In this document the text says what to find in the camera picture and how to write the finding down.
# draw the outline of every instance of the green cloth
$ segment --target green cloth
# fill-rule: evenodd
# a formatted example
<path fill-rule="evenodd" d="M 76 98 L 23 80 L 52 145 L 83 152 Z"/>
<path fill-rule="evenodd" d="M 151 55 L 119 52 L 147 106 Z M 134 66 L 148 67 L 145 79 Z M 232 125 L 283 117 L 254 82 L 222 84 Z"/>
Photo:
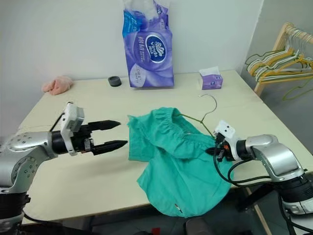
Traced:
<path fill-rule="evenodd" d="M 198 131 L 176 108 L 131 117 L 129 160 L 149 162 L 137 182 L 163 214 L 191 217 L 206 213 L 227 194 L 230 184 L 217 174 L 211 136 Z M 223 175 L 232 166 L 219 163 Z"/>

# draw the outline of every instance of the vinda logo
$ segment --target vinda logo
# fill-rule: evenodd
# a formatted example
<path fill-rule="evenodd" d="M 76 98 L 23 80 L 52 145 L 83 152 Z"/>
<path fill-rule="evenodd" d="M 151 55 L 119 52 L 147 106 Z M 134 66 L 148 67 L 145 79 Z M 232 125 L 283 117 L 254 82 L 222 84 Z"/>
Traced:
<path fill-rule="evenodd" d="M 161 8 L 160 6 L 158 6 L 158 7 L 156 8 L 156 12 L 158 13 L 158 15 L 161 15 L 161 13 L 162 13 L 162 8 Z"/>
<path fill-rule="evenodd" d="M 161 63 L 166 56 L 164 42 L 156 35 L 149 35 L 146 38 L 146 47 L 150 55 L 150 59 L 154 63 Z"/>

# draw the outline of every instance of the small black cylinder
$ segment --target small black cylinder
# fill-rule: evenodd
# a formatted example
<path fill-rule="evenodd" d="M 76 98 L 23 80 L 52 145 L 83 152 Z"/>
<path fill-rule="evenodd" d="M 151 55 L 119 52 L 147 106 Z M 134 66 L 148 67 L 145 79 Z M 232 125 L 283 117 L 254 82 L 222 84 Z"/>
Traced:
<path fill-rule="evenodd" d="M 111 87 L 118 87 L 122 85 L 121 79 L 118 76 L 112 76 L 108 78 Z"/>
<path fill-rule="evenodd" d="M 52 150 L 56 154 L 67 153 L 67 147 L 65 146 L 60 131 L 52 132 Z"/>
<path fill-rule="evenodd" d="M 246 140 L 237 141 L 236 149 L 237 149 L 238 156 L 242 160 L 249 158 L 248 152 L 246 150 Z"/>

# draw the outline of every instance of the wire hanger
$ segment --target wire hanger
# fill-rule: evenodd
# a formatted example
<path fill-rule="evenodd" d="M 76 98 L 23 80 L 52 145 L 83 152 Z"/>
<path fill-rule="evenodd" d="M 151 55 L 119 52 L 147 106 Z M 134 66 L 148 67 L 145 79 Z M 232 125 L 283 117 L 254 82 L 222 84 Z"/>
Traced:
<path fill-rule="evenodd" d="M 311 38 L 313 38 L 313 35 L 310 35 L 310 36 L 308 37 L 308 39 L 306 40 L 306 42 L 305 42 L 305 44 L 304 44 L 304 50 L 305 50 L 305 48 L 306 48 L 306 45 L 307 45 L 308 41 L 309 41 Z M 308 85 L 308 83 L 309 83 L 312 79 L 313 79 L 313 76 L 312 76 L 312 78 L 308 79 L 303 85 L 296 86 L 296 87 L 293 87 L 292 89 L 290 89 L 290 90 L 283 96 L 283 99 L 282 99 L 282 100 L 283 100 L 283 101 L 286 101 L 286 100 L 293 100 L 293 99 L 296 99 L 296 98 L 298 98 L 298 97 L 300 97 L 300 96 L 303 96 L 303 95 L 306 94 L 306 93 L 309 93 L 309 92 L 313 91 L 313 88 L 311 88 L 311 89 L 309 89 L 309 90 L 307 90 L 307 91 L 304 91 L 303 93 L 294 95 L 294 96 L 292 96 L 292 97 L 288 97 L 292 92 L 306 87 L 306 85 Z"/>
<path fill-rule="evenodd" d="M 253 60 L 253 61 L 251 61 L 250 63 L 248 63 L 248 60 L 249 59 L 251 59 L 253 56 L 258 56 L 258 57 L 260 57 L 260 59 L 258 59 L 258 60 L 263 60 L 266 56 L 268 56 L 268 54 L 269 55 L 272 55 L 272 54 L 274 54 L 274 53 L 277 53 L 277 52 L 281 52 L 282 50 L 271 50 L 271 51 L 267 51 L 267 52 L 265 52 L 264 54 L 262 54 L 262 55 L 259 55 L 259 54 L 253 54 L 253 55 L 251 55 L 251 56 L 249 56 L 247 59 L 246 59 L 246 61 L 245 61 L 245 65 L 247 65 L 247 68 L 248 68 L 248 66 L 252 63 L 252 62 L 254 62 L 255 60 Z"/>
<path fill-rule="evenodd" d="M 260 70 L 257 75 L 256 75 L 256 80 L 259 81 L 260 77 L 262 78 L 261 81 L 265 81 L 265 80 L 274 80 L 274 79 L 279 79 L 279 78 L 287 78 L 287 77 L 300 77 L 300 76 L 308 76 L 308 75 L 312 75 L 312 68 L 311 70 L 305 70 L 303 71 L 303 69 L 299 69 L 299 71 L 301 72 L 297 72 L 297 73 L 286 73 L 286 72 L 281 72 L 283 69 L 296 64 L 296 63 L 301 63 L 302 66 L 303 64 L 309 64 L 310 67 L 312 66 L 312 62 L 310 60 L 304 59 L 304 54 L 305 54 L 305 49 L 306 49 L 306 44 L 308 43 L 308 41 L 312 38 L 312 35 L 310 35 L 309 33 L 306 33 L 305 36 L 302 37 L 301 40 L 301 44 L 299 44 L 299 50 L 297 51 L 295 56 L 286 58 L 284 60 L 280 60 L 278 61 L 274 66 L 272 67 L 268 67 L 265 66 L 262 70 Z M 285 64 L 283 65 L 281 68 L 279 68 L 278 70 L 271 70 L 271 69 L 275 69 L 276 67 L 278 67 L 278 65 L 280 64 Z"/>
<path fill-rule="evenodd" d="M 207 95 L 207 96 L 213 98 L 213 100 L 214 100 L 214 102 L 215 102 L 215 107 L 214 107 L 210 112 L 207 112 L 206 114 L 204 114 L 204 116 L 203 116 L 203 118 L 202 118 L 201 120 L 196 119 L 196 118 L 191 117 L 191 116 L 188 116 L 188 115 L 185 115 L 185 114 L 179 114 L 178 116 L 184 116 L 184 117 L 186 117 L 186 118 L 190 118 L 190 119 L 192 119 L 192 120 L 194 120 L 194 121 L 200 122 L 200 123 L 205 127 L 205 129 L 210 133 L 210 135 L 215 139 L 215 137 L 214 137 L 213 134 L 210 132 L 210 130 L 205 126 L 205 124 L 204 124 L 203 121 L 204 121 L 206 115 L 208 115 L 208 114 L 214 112 L 214 111 L 217 109 L 217 101 L 216 101 L 215 97 L 212 96 L 212 95 L 210 95 L 210 94 L 202 94 L 202 95 L 199 95 L 198 97 L 203 97 L 203 96 L 205 96 L 205 95 Z"/>
<path fill-rule="evenodd" d="M 255 61 L 253 61 L 247 68 L 247 70 L 250 73 L 250 75 L 255 76 L 255 72 L 257 71 L 258 68 L 260 68 L 262 66 L 266 66 L 266 65 L 270 66 L 273 62 L 292 55 L 293 52 L 294 52 L 294 49 L 292 47 L 293 36 L 294 36 L 294 34 L 297 34 L 299 32 L 300 32 L 300 30 L 296 29 L 293 32 L 293 35 L 290 35 L 287 38 L 287 45 L 286 45 L 284 51 L 268 55 L 263 60 L 257 59 Z"/>

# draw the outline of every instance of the black cable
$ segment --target black cable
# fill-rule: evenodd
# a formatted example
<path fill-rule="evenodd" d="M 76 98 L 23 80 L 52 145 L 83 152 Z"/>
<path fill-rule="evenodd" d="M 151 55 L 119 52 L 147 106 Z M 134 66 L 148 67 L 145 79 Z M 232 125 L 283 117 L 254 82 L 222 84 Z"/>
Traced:
<path fill-rule="evenodd" d="M 266 176 L 258 176 L 258 177 L 254 177 L 254 178 L 250 178 L 250 179 L 246 179 L 246 180 L 237 180 L 237 181 L 233 181 L 230 177 L 231 172 L 239 165 L 243 164 L 243 163 L 247 163 L 250 162 L 252 159 L 247 159 L 247 160 L 243 160 L 239 163 L 234 164 L 228 171 L 227 177 L 229 180 L 231 180 L 232 182 L 235 182 L 237 184 L 239 183 L 246 183 L 246 182 L 250 182 L 250 181 L 255 181 L 255 180 L 261 180 L 261 179 L 270 179 L 270 177 L 268 175 Z"/>
<path fill-rule="evenodd" d="M 64 112 L 61 113 L 61 115 L 56 119 L 56 121 L 54 122 L 54 124 L 53 124 L 52 127 L 50 128 L 49 132 L 52 132 L 52 131 L 53 131 L 54 127 L 58 124 L 58 122 L 59 122 L 59 120 L 61 119 L 61 117 L 62 117 L 63 114 L 64 114 Z"/>
<path fill-rule="evenodd" d="M 246 159 L 246 160 L 243 160 L 243 161 L 241 161 L 241 162 L 238 162 L 238 163 L 234 164 L 234 165 L 229 169 L 228 174 L 227 174 L 227 178 L 228 178 L 229 180 L 232 180 L 231 177 L 230 177 L 231 172 L 232 172 L 237 166 L 239 166 L 239 165 L 241 165 L 241 164 L 243 164 L 243 163 L 250 162 L 251 160 L 252 160 L 252 159 Z"/>
<path fill-rule="evenodd" d="M 231 184 L 233 184 L 233 185 L 235 185 L 237 187 L 240 187 L 240 188 L 247 188 L 247 187 L 252 187 L 252 186 L 261 185 L 261 184 L 271 184 L 271 182 L 256 182 L 256 183 L 248 184 L 248 185 L 239 185 L 238 184 L 238 183 L 246 183 L 246 182 L 250 182 L 250 181 L 254 181 L 254 180 L 258 180 L 258 179 L 264 179 L 265 176 L 259 176 L 259 177 L 246 179 L 246 180 L 240 180 L 240 181 L 232 181 L 232 180 L 229 180 L 229 179 L 225 178 L 223 176 L 223 174 L 221 173 L 218 165 L 217 165 L 217 161 L 216 161 L 217 147 L 218 147 L 218 144 L 215 144 L 214 153 L 213 153 L 213 163 L 214 163 L 214 167 L 215 167 L 218 175 L 223 180 L 225 180 L 226 182 L 231 183 Z"/>
<path fill-rule="evenodd" d="M 51 221 L 46 221 L 46 220 L 40 220 L 40 219 L 34 219 L 34 218 L 30 217 L 29 215 L 27 215 L 25 212 L 24 212 L 24 217 L 28 220 L 33 221 L 33 222 L 40 223 L 40 224 L 46 224 L 46 225 L 49 225 L 51 227 L 62 227 L 61 223 L 51 222 Z"/>
<path fill-rule="evenodd" d="M 294 226 L 292 226 L 289 223 L 286 223 L 286 224 L 287 224 L 287 229 L 288 229 L 289 235 L 297 235 L 297 233 L 294 230 Z"/>
<path fill-rule="evenodd" d="M 303 231 L 306 231 L 308 233 L 313 233 L 313 229 L 309 229 L 309 228 L 303 227 L 299 224 L 296 224 L 296 223 L 292 222 L 291 219 L 286 216 L 284 208 L 283 208 L 283 201 L 282 201 L 282 198 L 280 195 L 278 195 L 278 204 L 279 204 L 280 212 L 281 212 L 281 214 L 282 214 L 282 216 L 283 216 L 283 218 L 287 224 L 292 225 L 292 226 L 299 228 Z"/>

